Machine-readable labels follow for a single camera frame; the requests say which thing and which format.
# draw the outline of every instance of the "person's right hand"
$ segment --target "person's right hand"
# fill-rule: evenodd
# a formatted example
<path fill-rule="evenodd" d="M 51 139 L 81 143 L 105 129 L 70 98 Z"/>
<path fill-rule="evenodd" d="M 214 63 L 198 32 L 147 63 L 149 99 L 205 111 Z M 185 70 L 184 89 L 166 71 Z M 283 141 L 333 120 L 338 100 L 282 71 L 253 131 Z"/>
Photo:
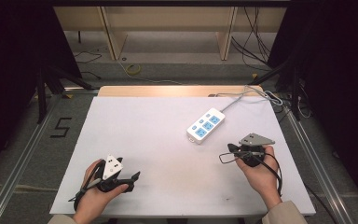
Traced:
<path fill-rule="evenodd" d="M 274 156 L 273 147 L 264 146 L 264 149 L 266 153 Z M 281 196 L 277 191 L 277 178 L 269 169 L 263 164 L 250 167 L 241 159 L 236 159 L 235 161 L 245 174 L 251 187 L 260 194 L 268 210 L 282 202 Z M 277 162 L 269 155 L 264 157 L 264 162 L 275 172 L 278 171 Z"/>

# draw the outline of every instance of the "gray carpet floor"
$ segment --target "gray carpet floor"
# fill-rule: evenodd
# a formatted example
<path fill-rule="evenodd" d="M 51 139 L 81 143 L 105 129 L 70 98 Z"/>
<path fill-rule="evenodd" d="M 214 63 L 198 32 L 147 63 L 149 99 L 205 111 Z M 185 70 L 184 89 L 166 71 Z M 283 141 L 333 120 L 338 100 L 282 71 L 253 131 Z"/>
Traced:
<path fill-rule="evenodd" d="M 97 79 L 91 74 L 84 74 L 84 80 L 93 86 L 104 85 L 176 85 L 171 82 L 151 82 L 129 78 L 117 63 L 87 63 L 79 64 L 83 72 L 92 72 L 102 79 Z M 245 65 L 210 65 L 210 64 L 142 64 L 142 73 L 139 78 L 149 80 L 173 80 L 184 84 L 199 85 L 240 85 L 248 83 L 251 74 L 257 72 Z M 276 78 L 263 83 L 265 90 L 274 90 Z M 65 86 L 74 86 L 67 80 L 63 80 Z M 86 119 L 90 103 L 95 94 L 74 93 L 71 98 L 62 98 L 53 111 L 52 117 L 41 140 L 29 161 L 18 187 L 0 218 L 0 223 L 47 223 L 51 218 L 48 213 L 62 177 L 72 156 L 77 138 Z M 0 186 L 5 183 L 8 175 L 15 166 L 22 151 L 27 145 L 36 126 L 38 107 L 36 99 L 24 108 L 22 119 L 17 129 L 10 137 L 7 148 L 0 155 Z M 324 192 L 316 178 L 310 163 L 300 145 L 296 134 L 284 112 L 277 113 L 283 134 L 292 152 L 298 171 L 303 181 L 312 188 L 330 209 Z M 51 138 L 54 134 L 62 134 L 62 130 L 55 130 L 59 118 L 72 118 L 65 120 L 62 125 L 70 127 L 66 137 Z M 333 184 L 348 207 L 348 212 L 354 223 L 358 223 L 358 189 L 349 177 L 338 158 L 332 156 L 334 149 L 325 138 L 324 131 L 315 117 L 302 118 L 302 125 L 311 136 L 310 141 L 314 145 L 320 159 L 323 162 Z M 333 223 L 331 217 L 316 200 L 310 197 L 316 208 L 316 215 L 307 217 L 312 223 Z M 246 223 L 255 223 L 257 217 L 248 217 Z M 105 218 L 99 218 L 95 223 L 105 222 Z M 166 223 L 164 219 L 121 219 L 119 223 Z M 190 219 L 190 224 L 196 223 L 236 223 L 236 219 Z"/>

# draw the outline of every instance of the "hand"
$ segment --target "hand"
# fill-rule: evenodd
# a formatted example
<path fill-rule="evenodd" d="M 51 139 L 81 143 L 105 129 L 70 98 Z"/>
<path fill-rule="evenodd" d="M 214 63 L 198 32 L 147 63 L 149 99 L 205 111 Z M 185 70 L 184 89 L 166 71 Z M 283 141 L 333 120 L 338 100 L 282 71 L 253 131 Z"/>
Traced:
<path fill-rule="evenodd" d="M 92 169 L 97 165 L 101 160 L 95 161 L 86 171 L 84 176 L 83 184 L 86 183 L 88 177 L 90 176 Z M 116 198 L 120 193 L 124 192 L 127 189 L 128 185 L 120 185 L 117 188 L 109 191 L 102 192 L 97 188 L 92 188 L 86 191 L 85 195 L 81 198 L 79 205 L 77 206 L 76 213 L 74 214 L 74 221 L 77 224 L 86 224 L 91 223 L 93 219 L 98 217 L 107 206 L 107 204 L 114 198 Z"/>
<path fill-rule="evenodd" d="M 263 148 L 266 150 L 266 153 L 274 156 L 273 147 L 263 146 Z M 268 210 L 282 202 L 277 191 L 277 178 L 269 169 L 263 164 L 259 164 L 256 167 L 250 167 L 241 159 L 235 161 L 245 174 L 251 187 L 260 194 Z M 275 172 L 278 171 L 277 162 L 269 155 L 264 157 L 264 162 Z"/>

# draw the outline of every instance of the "white power strip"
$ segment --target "white power strip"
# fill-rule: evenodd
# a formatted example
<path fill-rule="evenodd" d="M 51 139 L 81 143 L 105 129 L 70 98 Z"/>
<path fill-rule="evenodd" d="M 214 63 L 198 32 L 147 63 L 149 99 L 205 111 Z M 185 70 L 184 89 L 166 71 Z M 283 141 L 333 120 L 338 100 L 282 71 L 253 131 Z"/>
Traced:
<path fill-rule="evenodd" d="M 201 144 L 223 122 L 225 117 L 222 112 L 211 108 L 187 129 L 188 140 Z"/>

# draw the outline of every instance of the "table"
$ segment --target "table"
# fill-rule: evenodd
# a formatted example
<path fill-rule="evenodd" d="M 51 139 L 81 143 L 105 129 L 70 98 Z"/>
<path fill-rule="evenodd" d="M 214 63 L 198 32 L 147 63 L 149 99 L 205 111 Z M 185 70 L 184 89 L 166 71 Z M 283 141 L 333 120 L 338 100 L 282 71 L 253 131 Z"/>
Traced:
<path fill-rule="evenodd" d="M 266 207 L 237 165 L 224 165 L 218 159 L 219 154 L 227 152 L 227 143 L 237 144 L 247 133 L 255 132 L 276 141 L 283 175 L 282 199 L 295 202 L 303 215 L 315 214 L 272 107 L 264 98 L 243 97 L 225 111 L 223 124 L 201 145 L 187 140 L 187 126 L 201 114 L 211 106 L 221 108 L 236 99 L 204 96 L 242 91 L 243 86 L 101 88 L 50 213 L 73 214 L 73 203 L 67 201 L 78 191 L 83 171 L 93 161 L 113 153 L 124 158 L 121 178 L 138 171 L 141 175 L 134 191 L 114 199 L 103 216 L 262 215 Z"/>

